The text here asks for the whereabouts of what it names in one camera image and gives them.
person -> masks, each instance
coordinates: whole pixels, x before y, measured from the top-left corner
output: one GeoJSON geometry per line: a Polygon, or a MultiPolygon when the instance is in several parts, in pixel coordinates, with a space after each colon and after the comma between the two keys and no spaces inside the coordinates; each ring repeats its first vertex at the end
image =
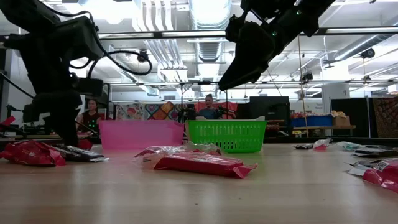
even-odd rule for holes
{"type": "Polygon", "coordinates": [[[213,106],[213,95],[209,94],[205,98],[206,108],[199,111],[198,115],[206,119],[221,119],[218,110],[213,106]]]}
{"type": "MultiPolygon", "coordinates": [[[[101,121],[101,116],[98,114],[97,112],[97,101],[96,100],[89,100],[87,102],[87,107],[88,107],[88,111],[79,114],[79,116],[77,117],[77,121],[79,123],[84,124],[85,126],[97,131],[98,130],[98,125],[101,121]]],[[[89,131],[87,130],[85,127],[76,124],[76,128],[78,131],[89,131]]]]}

